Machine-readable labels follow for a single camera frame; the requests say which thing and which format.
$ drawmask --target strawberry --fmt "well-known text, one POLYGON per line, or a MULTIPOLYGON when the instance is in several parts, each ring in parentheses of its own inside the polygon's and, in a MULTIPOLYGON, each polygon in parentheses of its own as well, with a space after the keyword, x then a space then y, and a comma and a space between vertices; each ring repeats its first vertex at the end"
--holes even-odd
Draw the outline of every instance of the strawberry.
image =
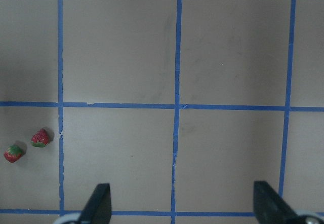
POLYGON ((4 153, 5 158, 13 163, 15 161, 18 161, 19 158, 21 158, 24 154, 24 151, 17 145, 12 145, 8 147, 7 151, 4 153))
POLYGON ((45 129, 39 130, 31 138, 31 144, 35 147, 45 147, 49 142, 50 139, 45 129))

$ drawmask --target floor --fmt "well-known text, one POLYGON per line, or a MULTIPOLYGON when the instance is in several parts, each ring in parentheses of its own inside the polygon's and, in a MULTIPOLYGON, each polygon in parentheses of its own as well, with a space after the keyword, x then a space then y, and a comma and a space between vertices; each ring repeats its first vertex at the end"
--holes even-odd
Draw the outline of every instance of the floor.
POLYGON ((112 224, 324 215, 324 0, 0 0, 0 222, 111 184, 112 224), (29 143, 40 128, 45 148, 29 143))

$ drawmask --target beige surface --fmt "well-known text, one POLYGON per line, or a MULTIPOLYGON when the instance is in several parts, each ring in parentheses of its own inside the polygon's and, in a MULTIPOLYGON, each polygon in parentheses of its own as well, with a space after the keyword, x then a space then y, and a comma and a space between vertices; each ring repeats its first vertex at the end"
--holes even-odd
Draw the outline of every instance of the beige surface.
POLYGON ((282 112, 183 110, 180 116, 178 211, 252 212, 253 181, 277 189, 282 112))
POLYGON ((254 217, 177 217, 177 224, 257 224, 254 217))
POLYGON ((175 25, 176 0, 64 0, 65 101, 174 103, 175 25))
POLYGON ((109 224, 169 224, 167 216, 112 216, 109 224))
POLYGON ((52 224, 58 215, 0 214, 1 224, 52 224))
POLYGON ((173 114, 66 108, 65 208, 82 209, 95 185, 109 182, 113 210, 170 211, 173 114))
POLYGON ((324 118, 291 113, 284 198, 295 209, 322 212, 324 118))
POLYGON ((323 19, 324 0, 297 0, 292 106, 324 106, 323 19))
POLYGON ((57 0, 0 0, 0 101, 57 101, 57 0))
POLYGON ((284 105, 290 0, 183 0, 181 103, 284 105))

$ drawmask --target blue painter's tape line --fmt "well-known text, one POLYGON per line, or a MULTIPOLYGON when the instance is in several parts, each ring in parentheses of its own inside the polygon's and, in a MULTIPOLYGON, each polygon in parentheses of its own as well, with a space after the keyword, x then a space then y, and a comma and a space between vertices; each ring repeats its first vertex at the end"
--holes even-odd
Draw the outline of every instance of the blue painter's tape line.
POLYGON ((155 108, 174 109, 173 104, 136 104, 136 103, 93 103, 86 102, 65 102, 64 107, 101 107, 101 108, 155 108))
POLYGON ((0 106, 58 107, 58 103, 37 101, 0 101, 0 106))
POLYGON ((282 197, 284 194, 284 181, 286 169, 286 155, 288 143, 288 125, 289 125, 289 111, 285 112, 285 119, 283 122, 282 146, 281 146, 281 163, 280 163, 280 176, 279 176, 279 189, 278 194, 282 197))
POLYGON ((254 216, 253 212, 177 212, 177 216, 254 216))
POLYGON ((294 55, 294 36, 295 36, 295 16, 296 16, 296 0, 291 0, 289 48, 288 48, 288 68, 287 68, 287 83, 286 83, 286 103, 285 103, 286 107, 290 106, 290 97, 291 97, 293 55, 294 55))
POLYGON ((63 135, 59 139, 59 195, 60 195, 60 211, 64 211, 64 140, 63 135))
POLYGON ((283 196, 283 194, 284 194, 284 183, 285 183, 289 116, 290 116, 290 110, 291 110, 290 98, 291 98, 291 86, 292 86, 293 55, 294 55, 295 16, 296 16, 296 0, 291 0, 288 67, 287 67, 287 83, 286 83, 286 102, 285 102, 286 111, 285 111, 285 119, 283 122, 281 163, 280 163, 279 189, 278 189, 278 194, 280 196, 283 196))
POLYGON ((284 106, 248 106, 248 105, 200 105, 182 104, 181 109, 208 109, 208 110, 256 110, 256 111, 285 111, 284 106))
POLYGON ((1 214, 45 214, 58 215, 59 210, 0 209, 1 214))
MULTIPOLYGON (((63 131, 63 0, 58 0, 58 101, 59 101, 59 134, 63 131)), ((64 215, 64 139, 59 139, 59 196, 60 215, 64 215)))
POLYGON ((178 155, 178 135, 180 118, 180 55, 181 55, 182 0, 177 0, 176 54, 175 54, 175 110, 173 127, 172 183, 171 183, 171 224, 176 221, 176 162, 178 155))
POLYGON ((63 130, 63 0, 58 0, 58 101, 59 133, 63 130))
POLYGON ((324 111, 324 107, 292 106, 290 111, 324 111))

